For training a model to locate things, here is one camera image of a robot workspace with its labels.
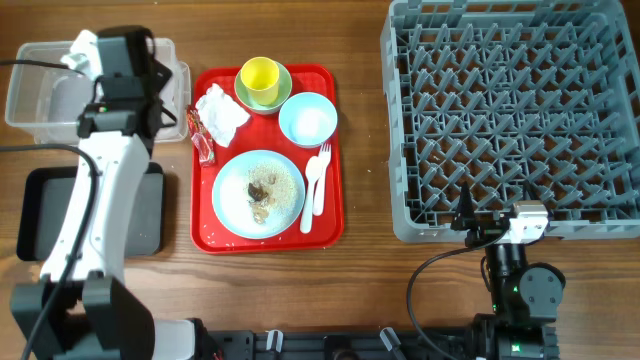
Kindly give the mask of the red snack wrapper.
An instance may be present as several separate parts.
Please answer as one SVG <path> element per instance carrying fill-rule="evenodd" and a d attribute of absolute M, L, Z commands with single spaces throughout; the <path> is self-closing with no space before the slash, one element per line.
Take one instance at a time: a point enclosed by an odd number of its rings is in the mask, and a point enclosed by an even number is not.
<path fill-rule="evenodd" d="M 201 121 L 198 111 L 188 107 L 186 111 L 189 137 L 198 153 L 199 164 L 203 167 L 215 164 L 214 146 L 211 135 Z"/>

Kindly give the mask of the white napkin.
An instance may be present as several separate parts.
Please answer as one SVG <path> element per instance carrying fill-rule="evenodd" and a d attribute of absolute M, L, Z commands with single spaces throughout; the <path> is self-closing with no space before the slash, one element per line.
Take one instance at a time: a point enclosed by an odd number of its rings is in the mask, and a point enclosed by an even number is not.
<path fill-rule="evenodd" d="M 197 100 L 195 108 L 214 142 L 224 148 L 230 146 L 236 130 L 250 119 L 250 114 L 216 83 Z"/>

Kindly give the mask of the light blue plate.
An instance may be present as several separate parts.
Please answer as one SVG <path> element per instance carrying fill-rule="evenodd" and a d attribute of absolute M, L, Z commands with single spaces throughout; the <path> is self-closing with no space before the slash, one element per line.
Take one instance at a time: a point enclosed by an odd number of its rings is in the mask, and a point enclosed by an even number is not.
<path fill-rule="evenodd" d="M 296 179 L 299 193 L 296 212 L 289 225 L 262 231 L 251 223 L 244 186 L 249 167 L 269 160 L 281 162 L 288 168 Z M 298 167 L 285 156 L 269 150 L 248 151 L 231 159 L 217 174 L 212 189 L 212 207 L 220 223 L 234 235 L 251 240 L 267 239 L 283 233 L 301 214 L 304 201 L 305 181 Z"/>

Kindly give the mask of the food scraps and rice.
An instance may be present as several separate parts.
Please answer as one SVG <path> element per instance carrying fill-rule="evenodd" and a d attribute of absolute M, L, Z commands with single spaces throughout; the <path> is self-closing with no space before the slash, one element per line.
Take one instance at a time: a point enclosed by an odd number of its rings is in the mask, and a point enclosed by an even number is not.
<path fill-rule="evenodd" d="M 251 223 L 262 231 L 286 228 L 296 212 L 298 186 L 288 168 L 278 161 L 260 161 L 246 173 L 244 195 Z"/>

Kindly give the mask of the light blue bowl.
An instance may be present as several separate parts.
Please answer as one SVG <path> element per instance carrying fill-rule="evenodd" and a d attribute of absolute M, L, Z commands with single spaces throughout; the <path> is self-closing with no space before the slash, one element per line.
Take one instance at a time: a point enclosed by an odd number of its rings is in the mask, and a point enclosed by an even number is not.
<path fill-rule="evenodd" d="M 301 148 L 317 148 L 337 130 L 338 112 L 326 96 L 301 92 L 284 102 L 278 114 L 283 135 Z"/>

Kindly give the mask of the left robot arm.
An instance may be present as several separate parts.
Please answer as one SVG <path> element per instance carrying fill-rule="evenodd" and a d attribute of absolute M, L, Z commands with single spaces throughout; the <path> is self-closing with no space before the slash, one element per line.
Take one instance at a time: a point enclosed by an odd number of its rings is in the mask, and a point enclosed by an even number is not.
<path fill-rule="evenodd" d="M 79 157 L 70 202 L 37 282 L 15 287 L 11 313 L 22 358 L 202 359 L 215 351 L 200 321 L 156 320 L 124 284 L 136 193 L 166 110 L 171 77 L 152 32 L 104 29 L 87 49 L 101 73 L 78 117 Z"/>

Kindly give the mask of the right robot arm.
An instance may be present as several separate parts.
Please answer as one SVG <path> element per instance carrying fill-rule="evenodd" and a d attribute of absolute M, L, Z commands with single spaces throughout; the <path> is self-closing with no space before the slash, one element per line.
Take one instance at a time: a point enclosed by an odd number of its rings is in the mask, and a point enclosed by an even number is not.
<path fill-rule="evenodd" d="M 547 208 L 535 196 L 494 219 L 479 218 L 469 186 L 461 187 L 451 228 L 467 233 L 467 250 L 484 250 L 482 271 L 493 312 L 474 317 L 466 330 L 469 359 L 551 360 L 560 357 L 556 330 L 566 278 L 547 264 L 531 264 L 526 247 L 543 238 Z"/>

